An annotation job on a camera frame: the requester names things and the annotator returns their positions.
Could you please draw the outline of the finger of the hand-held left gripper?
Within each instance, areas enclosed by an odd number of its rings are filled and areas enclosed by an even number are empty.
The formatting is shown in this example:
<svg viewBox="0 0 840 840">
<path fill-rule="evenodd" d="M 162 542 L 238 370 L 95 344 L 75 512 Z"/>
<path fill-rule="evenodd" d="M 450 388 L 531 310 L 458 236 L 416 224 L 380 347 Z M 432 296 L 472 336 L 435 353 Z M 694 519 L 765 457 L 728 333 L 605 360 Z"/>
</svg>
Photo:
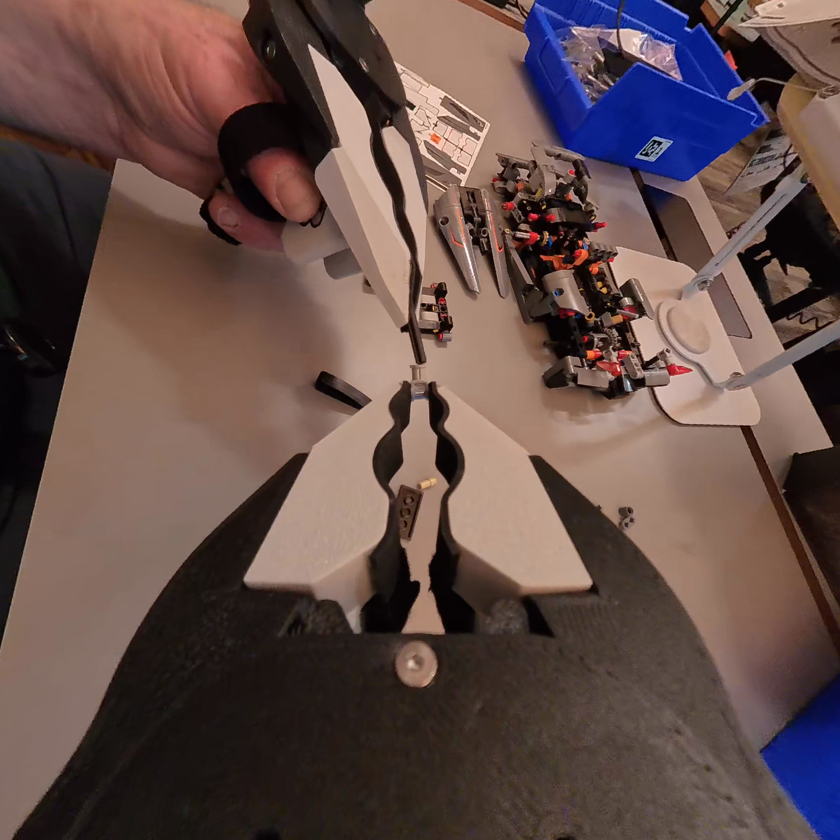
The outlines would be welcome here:
<svg viewBox="0 0 840 840">
<path fill-rule="evenodd" d="M 390 163 L 391 178 L 398 176 L 402 186 L 402 211 L 413 231 L 416 264 L 424 273 L 427 242 L 427 199 L 425 173 L 416 163 L 417 147 L 394 125 L 375 126 L 375 167 Z M 408 247 L 398 227 L 394 209 L 396 188 L 375 172 L 375 278 L 408 279 Z"/>
<path fill-rule="evenodd" d="M 338 146 L 314 170 L 328 211 L 316 228 L 293 223 L 283 227 L 285 255 L 303 266 L 350 250 L 394 324 L 402 328 L 410 312 L 410 278 L 375 278 L 375 172 L 379 171 L 371 144 L 375 132 L 340 70 L 317 50 L 310 49 L 310 54 L 338 132 Z"/>
</svg>

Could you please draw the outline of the printed booklet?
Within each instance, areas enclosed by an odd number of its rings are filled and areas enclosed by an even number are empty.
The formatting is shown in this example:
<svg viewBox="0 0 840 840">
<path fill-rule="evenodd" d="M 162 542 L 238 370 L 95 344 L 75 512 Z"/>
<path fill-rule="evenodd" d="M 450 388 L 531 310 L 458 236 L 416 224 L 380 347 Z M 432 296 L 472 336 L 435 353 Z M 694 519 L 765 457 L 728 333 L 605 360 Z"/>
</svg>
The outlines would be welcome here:
<svg viewBox="0 0 840 840">
<path fill-rule="evenodd" d="M 797 161 L 798 155 L 790 138 L 780 126 L 774 126 L 762 138 L 724 194 L 732 196 L 760 189 Z"/>
</svg>

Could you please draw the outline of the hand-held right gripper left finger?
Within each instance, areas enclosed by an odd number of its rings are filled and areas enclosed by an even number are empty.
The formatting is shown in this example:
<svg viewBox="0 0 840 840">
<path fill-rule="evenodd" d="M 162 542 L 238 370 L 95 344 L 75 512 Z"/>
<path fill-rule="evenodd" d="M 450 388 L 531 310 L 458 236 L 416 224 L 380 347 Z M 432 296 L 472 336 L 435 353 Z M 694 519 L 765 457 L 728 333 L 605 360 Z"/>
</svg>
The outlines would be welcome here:
<svg viewBox="0 0 840 840">
<path fill-rule="evenodd" d="M 245 573 L 249 589 L 336 602 L 357 631 L 404 629 L 414 582 L 391 481 L 412 401 L 403 383 L 311 448 Z"/>
</svg>

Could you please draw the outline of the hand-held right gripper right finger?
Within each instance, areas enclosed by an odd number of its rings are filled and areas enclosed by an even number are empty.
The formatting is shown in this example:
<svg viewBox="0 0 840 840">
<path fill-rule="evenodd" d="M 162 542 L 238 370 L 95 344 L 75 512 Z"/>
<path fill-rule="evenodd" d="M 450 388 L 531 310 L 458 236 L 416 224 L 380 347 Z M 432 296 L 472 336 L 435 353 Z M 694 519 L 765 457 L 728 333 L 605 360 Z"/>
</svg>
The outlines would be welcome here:
<svg viewBox="0 0 840 840">
<path fill-rule="evenodd" d="M 472 634 L 497 604 L 589 592 L 593 579 L 533 459 L 447 387 L 427 388 L 440 502 L 430 590 L 447 634 Z"/>
</svg>

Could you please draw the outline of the grey pointed lego panel assembly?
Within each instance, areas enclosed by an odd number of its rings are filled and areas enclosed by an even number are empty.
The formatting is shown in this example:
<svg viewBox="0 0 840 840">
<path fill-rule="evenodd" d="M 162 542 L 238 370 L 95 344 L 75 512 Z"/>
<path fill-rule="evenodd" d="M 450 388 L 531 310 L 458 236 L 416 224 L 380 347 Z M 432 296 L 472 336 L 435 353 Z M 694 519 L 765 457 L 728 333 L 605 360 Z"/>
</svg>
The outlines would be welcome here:
<svg viewBox="0 0 840 840">
<path fill-rule="evenodd" d="M 484 188 L 450 185 L 433 203 L 437 230 L 450 249 L 469 291 L 479 294 L 477 255 L 490 258 L 501 298 L 511 293 L 508 244 L 495 201 Z"/>
</svg>

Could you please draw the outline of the person's left hand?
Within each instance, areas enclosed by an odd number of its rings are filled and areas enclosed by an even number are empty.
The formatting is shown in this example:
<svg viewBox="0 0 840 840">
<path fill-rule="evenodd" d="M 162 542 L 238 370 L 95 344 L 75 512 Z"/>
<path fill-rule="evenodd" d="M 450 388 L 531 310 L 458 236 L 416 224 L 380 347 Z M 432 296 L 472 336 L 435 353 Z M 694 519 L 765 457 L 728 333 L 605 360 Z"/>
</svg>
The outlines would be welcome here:
<svg viewBox="0 0 840 840">
<path fill-rule="evenodd" d="M 284 102 L 240 22 L 192 2 L 1 2 L 2 124 L 143 166 L 215 224 L 281 252 L 283 224 L 218 194 L 217 136 L 234 112 Z"/>
</svg>

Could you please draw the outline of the black lego frame red pins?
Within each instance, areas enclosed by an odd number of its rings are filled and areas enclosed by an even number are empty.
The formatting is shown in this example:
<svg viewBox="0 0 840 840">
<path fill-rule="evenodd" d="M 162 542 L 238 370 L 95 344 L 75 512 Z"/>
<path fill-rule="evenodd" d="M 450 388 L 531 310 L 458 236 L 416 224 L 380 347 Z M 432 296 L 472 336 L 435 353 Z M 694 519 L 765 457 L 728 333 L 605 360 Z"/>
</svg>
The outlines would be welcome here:
<svg viewBox="0 0 840 840">
<path fill-rule="evenodd" d="M 448 309 L 448 287 L 444 281 L 423 286 L 419 296 L 417 322 L 420 333 L 437 344 L 452 340 L 454 321 Z"/>
</svg>

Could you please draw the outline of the lego sticker sheet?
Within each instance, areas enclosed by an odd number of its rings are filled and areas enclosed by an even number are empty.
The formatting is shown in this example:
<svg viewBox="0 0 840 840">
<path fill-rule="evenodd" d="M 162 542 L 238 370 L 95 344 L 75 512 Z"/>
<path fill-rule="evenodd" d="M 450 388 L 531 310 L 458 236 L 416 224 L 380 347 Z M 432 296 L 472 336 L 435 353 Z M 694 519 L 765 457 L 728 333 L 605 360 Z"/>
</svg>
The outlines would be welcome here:
<svg viewBox="0 0 840 840">
<path fill-rule="evenodd" d="M 465 186 L 489 122 L 414 71 L 401 64 L 396 68 L 427 178 L 438 185 Z"/>
</svg>

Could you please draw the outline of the black curved lego beam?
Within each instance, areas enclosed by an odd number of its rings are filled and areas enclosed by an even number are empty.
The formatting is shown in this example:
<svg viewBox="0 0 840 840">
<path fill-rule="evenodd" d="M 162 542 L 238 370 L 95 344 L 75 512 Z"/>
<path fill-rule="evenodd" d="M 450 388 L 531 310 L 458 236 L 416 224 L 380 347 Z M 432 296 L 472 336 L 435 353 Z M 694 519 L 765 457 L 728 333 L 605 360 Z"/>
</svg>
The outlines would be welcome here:
<svg viewBox="0 0 840 840">
<path fill-rule="evenodd" d="M 335 374 L 321 371 L 313 383 L 315 390 L 356 411 L 368 406 L 371 398 Z"/>
</svg>

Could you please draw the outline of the dark lego plate with holes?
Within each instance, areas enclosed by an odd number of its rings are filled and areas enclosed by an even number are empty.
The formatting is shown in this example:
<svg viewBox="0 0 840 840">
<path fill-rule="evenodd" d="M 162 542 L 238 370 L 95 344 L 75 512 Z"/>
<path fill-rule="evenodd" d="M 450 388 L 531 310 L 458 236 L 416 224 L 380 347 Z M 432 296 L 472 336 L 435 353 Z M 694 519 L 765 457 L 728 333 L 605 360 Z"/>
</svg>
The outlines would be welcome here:
<svg viewBox="0 0 840 840">
<path fill-rule="evenodd" d="M 411 540 L 424 492 L 415 486 L 401 485 L 395 498 L 397 525 L 400 539 Z"/>
</svg>

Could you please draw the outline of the blue plastic bin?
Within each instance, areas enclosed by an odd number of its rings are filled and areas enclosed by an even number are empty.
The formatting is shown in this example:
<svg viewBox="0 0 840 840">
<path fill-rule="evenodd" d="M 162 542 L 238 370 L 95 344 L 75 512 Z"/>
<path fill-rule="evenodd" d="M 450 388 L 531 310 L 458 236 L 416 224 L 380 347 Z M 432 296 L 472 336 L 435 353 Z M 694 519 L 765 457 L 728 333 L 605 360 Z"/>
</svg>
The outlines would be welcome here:
<svg viewBox="0 0 840 840">
<path fill-rule="evenodd" d="M 592 100 L 566 59 L 572 27 L 614 28 L 618 2 L 535 2 L 524 25 L 524 63 L 563 144 L 599 161 L 688 181 L 769 118 L 700 25 L 665 2 L 630 1 L 622 27 L 675 47 L 681 78 L 636 64 Z"/>
</svg>

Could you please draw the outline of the white metal stand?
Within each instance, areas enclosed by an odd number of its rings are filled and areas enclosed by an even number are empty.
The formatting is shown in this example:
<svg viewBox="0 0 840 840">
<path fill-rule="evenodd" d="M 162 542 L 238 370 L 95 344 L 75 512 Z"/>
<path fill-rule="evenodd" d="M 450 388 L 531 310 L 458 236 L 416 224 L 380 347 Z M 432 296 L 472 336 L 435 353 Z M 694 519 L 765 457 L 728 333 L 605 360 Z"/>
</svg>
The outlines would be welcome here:
<svg viewBox="0 0 840 840">
<path fill-rule="evenodd" d="M 770 198 L 737 234 L 697 270 L 670 260 L 644 287 L 653 303 L 654 326 L 643 339 L 659 339 L 690 372 L 678 375 L 663 391 L 659 406 L 675 422 L 689 426 L 753 426 L 761 417 L 752 387 L 838 339 L 838 321 L 746 371 L 710 295 L 724 267 L 754 235 L 774 221 L 805 188 L 804 167 L 784 175 Z"/>
</svg>

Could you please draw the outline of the large lego car model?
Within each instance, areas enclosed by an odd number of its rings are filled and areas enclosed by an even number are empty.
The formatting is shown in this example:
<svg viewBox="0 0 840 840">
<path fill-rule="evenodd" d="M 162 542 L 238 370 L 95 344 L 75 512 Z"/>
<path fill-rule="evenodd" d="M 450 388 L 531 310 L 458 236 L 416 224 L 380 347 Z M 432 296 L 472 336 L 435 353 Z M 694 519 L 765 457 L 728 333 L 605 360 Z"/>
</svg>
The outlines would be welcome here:
<svg viewBox="0 0 840 840">
<path fill-rule="evenodd" d="M 592 239 L 606 224 L 585 161 L 536 142 L 529 158 L 497 153 L 497 161 L 492 185 L 511 286 L 522 320 L 546 328 L 543 345 L 555 357 L 544 385 L 616 399 L 692 373 L 670 349 L 643 351 L 635 324 L 652 319 L 653 308 L 637 279 L 616 280 L 617 249 Z"/>
</svg>

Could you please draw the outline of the clear bags of lego parts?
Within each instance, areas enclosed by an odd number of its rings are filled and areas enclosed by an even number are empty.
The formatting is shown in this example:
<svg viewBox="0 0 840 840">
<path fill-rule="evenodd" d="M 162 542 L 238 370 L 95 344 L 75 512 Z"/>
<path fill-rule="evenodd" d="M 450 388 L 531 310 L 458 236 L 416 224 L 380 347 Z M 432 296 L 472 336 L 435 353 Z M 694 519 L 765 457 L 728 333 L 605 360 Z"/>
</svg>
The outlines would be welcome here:
<svg viewBox="0 0 840 840">
<path fill-rule="evenodd" d="M 640 29 L 573 26 L 560 47 L 592 103 L 636 66 L 683 81 L 676 46 Z"/>
</svg>

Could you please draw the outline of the white appliance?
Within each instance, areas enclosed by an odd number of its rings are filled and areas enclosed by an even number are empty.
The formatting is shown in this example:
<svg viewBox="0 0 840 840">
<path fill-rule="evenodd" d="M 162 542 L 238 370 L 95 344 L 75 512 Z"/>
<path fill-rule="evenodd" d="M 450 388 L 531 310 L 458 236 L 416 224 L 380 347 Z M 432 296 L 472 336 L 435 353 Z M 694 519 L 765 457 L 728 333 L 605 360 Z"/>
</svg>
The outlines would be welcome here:
<svg viewBox="0 0 840 840">
<path fill-rule="evenodd" d="M 782 87 L 780 124 L 838 224 L 839 2 L 761 2 L 741 28 L 754 30 L 794 70 Z"/>
</svg>

